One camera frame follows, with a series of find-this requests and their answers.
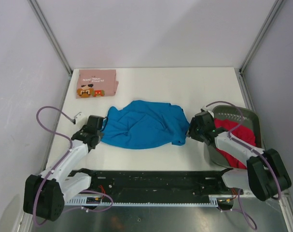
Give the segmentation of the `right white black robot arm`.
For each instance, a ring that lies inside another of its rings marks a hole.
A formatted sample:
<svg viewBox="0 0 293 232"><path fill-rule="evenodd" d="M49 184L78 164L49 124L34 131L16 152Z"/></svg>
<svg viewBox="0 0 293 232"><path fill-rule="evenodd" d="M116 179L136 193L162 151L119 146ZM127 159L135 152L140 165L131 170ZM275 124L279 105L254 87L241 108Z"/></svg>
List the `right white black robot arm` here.
<svg viewBox="0 0 293 232"><path fill-rule="evenodd" d="M280 198L292 182L278 151L255 147L234 136L231 131L215 126L208 111L196 114L190 122L187 136L208 146L222 150L246 169L229 169L215 180L215 190L226 194L231 188L249 189L257 199Z"/></svg>

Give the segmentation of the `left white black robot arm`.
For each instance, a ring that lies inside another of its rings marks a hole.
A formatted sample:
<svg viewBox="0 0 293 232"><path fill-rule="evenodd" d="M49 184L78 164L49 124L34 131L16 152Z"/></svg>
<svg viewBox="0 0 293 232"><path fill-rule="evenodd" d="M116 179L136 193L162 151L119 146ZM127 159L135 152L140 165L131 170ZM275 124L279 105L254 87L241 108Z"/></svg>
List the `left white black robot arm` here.
<svg viewBox="0 0 293 232"><path fill-rule="evenodd" d="M26 179L23 202L25 213L55 221L60 217L65 203L78 193L83 190L93 193L98 189L98 181L88 174L69 174L82 158L96 148L103 137L106 121L105 117L89 116L86 124L71 137L65 155L39 175L31 174Z"/></svg>

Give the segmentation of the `blue t shirt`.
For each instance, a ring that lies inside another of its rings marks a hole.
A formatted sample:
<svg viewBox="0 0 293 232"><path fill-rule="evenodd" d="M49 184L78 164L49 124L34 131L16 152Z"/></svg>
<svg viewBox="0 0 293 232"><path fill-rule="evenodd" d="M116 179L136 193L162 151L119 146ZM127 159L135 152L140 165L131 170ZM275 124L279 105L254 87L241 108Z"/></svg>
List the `blue t shirt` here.
<svg viewBox="0 0 293 232"><path fill-rule="evenodd" d="M150 149L165 144L184 145L189 122L178 105L132 101L123 109L112 106L102 142L126 149Z"/></svg>

